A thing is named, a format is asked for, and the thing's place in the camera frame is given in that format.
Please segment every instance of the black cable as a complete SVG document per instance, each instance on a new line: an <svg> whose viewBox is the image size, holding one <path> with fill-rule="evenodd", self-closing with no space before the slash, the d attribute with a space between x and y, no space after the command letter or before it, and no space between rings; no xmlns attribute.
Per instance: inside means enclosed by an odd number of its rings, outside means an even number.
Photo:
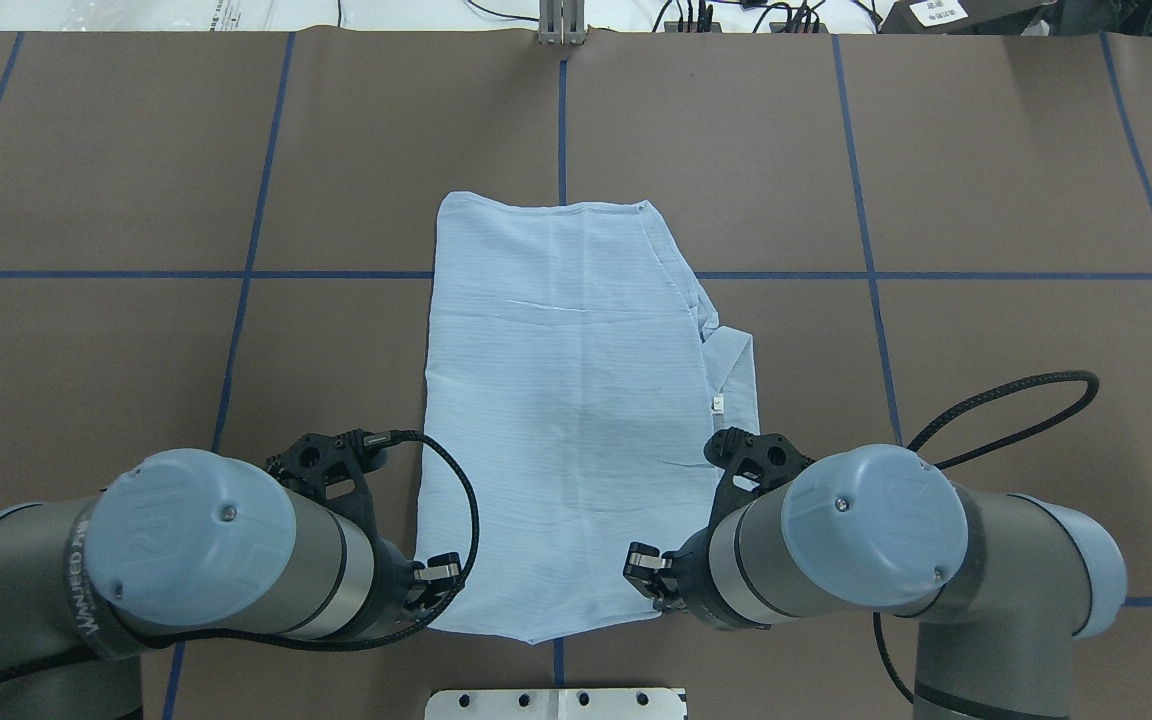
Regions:
<svg viewBox="0 0 1152 720"><path fill-rule="evenodd" d="M458 462L452 456L450 452L447 452L441 445L439 445L439 442L434 441L434 438L419 432L419 430L391 430L391 433L393 433L393 437L397 439L399 444L420 442L433 450L435 455L442 457L444 462L447 462L452 472L455 473L456 478L461 482L461 487L465 490L465 499L468 505L470 505L470 553L468 553L465 564L462 566L461 574L457 576L456 583L452 585L452 589L449 589L447 594L444 596L442 600L438 601L438 605L435 605L433 609L430 609L429 614L420 620L416 620L415 623L407 626L402 630L397 630L397 632L384 635L381 638L354 642L297 641L280 637L280 635L242 632L242 630L191 630L190 632L156 635L156 637L152 638L138 637L137 639L143 644L146 644L147 647L154 649L168 647L179 642L227 638L271 644L271 646L288 650L305 650L314 652L357 652L387 646L387 644L410 638L422 629L425 629L430 623L433 623L439 615L444 614L444 611L447 611L447 606L450 605L453 598L456 597L463 588L465 588L465 582L468 577L470 577L470 571L473 570L473 561L477 556L479 556L479 501L477 501L477 497L473 494L473 486L471 486L470 478L467 477L465 470L461 468L461 464L458 464ZM96 652L92 652L90 647L75 647L74 650L58 653L58 655L43 657L38 660L22 662L21 665L15 665L8 667L8 669L0 670L0 683L6 683L8 680L14 679L23 679L25 675L41 673L41 670L54 669L54 667L63 667L66 665L75 665L94 659Z"/></svg>
<svg viewBox="0 0 1152 720"><path fill-rule="evenodd" d="M662 18L664 13L669 9L669 5L676 5L679 7L679 32L682 32L682 0L664 0L664 5L660 5L660 12L657 14L657 22L652 23L652 32L657 31L660 26L660 18Z"/></svg>
<svg viewBox="0 0 1152 720"><path fill-rule="evenodd" d="M874 643L878 646L878 657L882 659L882 669L887 670L887 676L892 680L892 684L896 685L897 691L905 697L905 700L909 700L910 705L914 705L914 694L909 692L904 680L900 679L896 666L892 665L892 655L887 653L887 638L882 636L882 615L879 615L878 612L874 612Z"/></svg>
<svg viewBox="0 0 1152 720"><path fill-rule="evenodd" d="M968 460L975 460L982 455L990 454L990 452L1000 450L1000 448L1014 445L1023 441L1025 438L1041 433L1046 429L1052 429L1053 425L1064 423L1064 420L1073 418L1074 415L1082 414L1084 407L1091 406L1092 400L1096 397L1096 393L1101 388L1101 379L1097 378L1094 373L1089 373L1086 370L1061 370L1061 372L1056 373L1043 373L1040 376L1020 378L1018 381L1001 384L1001 386L978 393L978 395L967 397L963 402L958 402L958 404L950 407L950 409L946 410L945 414L938 415L935 419L929 423L927 426L923 429L918 435L911 439L909 445L905 447L908 450L918 452L920 447L927 445L927 441L929 439L932 439L932 435L941 432L941 430L945 429L945 425L950 424L961 415L969 414L969 411L977 409L977 407L986 406L999 397L1007 397L1016 392L1046 386L1046 384L1053 382L1086 382L1087 388L1083 391L1082 397L1074 401L1073 406L1061 410L1060 414L1052 415L1051 418L1043 420L1043 423L1030 425L1030 427L1023 429L1018 433L1010 433L1010 435L1006 438L996 439L988 445L975 448L975 450L964 452L963 455L957 455L946 461L937 462L937 468L945 470L946 468L963 464L963 462L967 462ZM882 669L887 670L887 676L890 679L892 684L896 685L897 691L905 697L905 700L914 703L914 694L909 692L909 687L905 687L905 683L900 679L900 674L896 672L896 666L892 665L890 655L887 653L887 639L882 636L882 615L879 615L878 612L874 612L874 644L878 646L879 659L882 659Z"/></svg>
<svg viewBox="0 0 1152 720"><path fill-rule="evenodd" d="M767 8L763 8L763 15L759 15L758 22L755 23L755 29L751 29L750 33L758 32L758 28L763 26L763 21L767 17L768 13L776 8L785 9L785 23L790 23L790 17L794 15L794 8L790 8L789 3L772 3Z"/></svg>
<svg viewBox="0 0 1152 720"><path fill-rule="evenodd" d="M0 684L9 682L9 680L23 679L25 675L33 675L43 670L54 670L56 667L77 665L88 660L96 660L96 652L92 652L86 646L58 652L55 655L40 657L38 660L13 665L0 670Z"/></svg>
<svg viewBox="0 0 1152 720"><path fill-rule="evenodd" d="M799 29L803 33L814 32L812 24L816 23L819 26L820 15L817 13L817 9L820 8L820 5L824 5L824 1L826 0L820 0L819 3L810 6L808 3L803 3L803 6L799 7L799 12L794 14L794 24L786 23L785 26L781 28L781 32L798 32Z"/></svg>
<svg viewBox="0 0 1152 720"><path fill-rule="evenodd" d="M882 25L882 14L878 13L878 5L874 3L874 0L870 0L869 6L862 3L861 0L851 0L851 5L858 6L869 15L869 22L874 23L874 32L878 32L878 28Z"/></svg>
<svg viewBox="0 0 1152 720"><path fill-rule="evenodd" d="M540 18L530 18L530 17L526 17L526 15L510 15L509 13L498 13L495 10L486 9L486 8L484 8L483 5L476 3L475 0L465 0L465 1L467 1L467 3L470 3L470 6L472 6L472 8L477 8L479 10L483 10L484 13L486 13L488 15L495 15L495 17L499 17L499 18L526 20L526 22L530 22L530 23L539 23L540 22Z"/></svg>

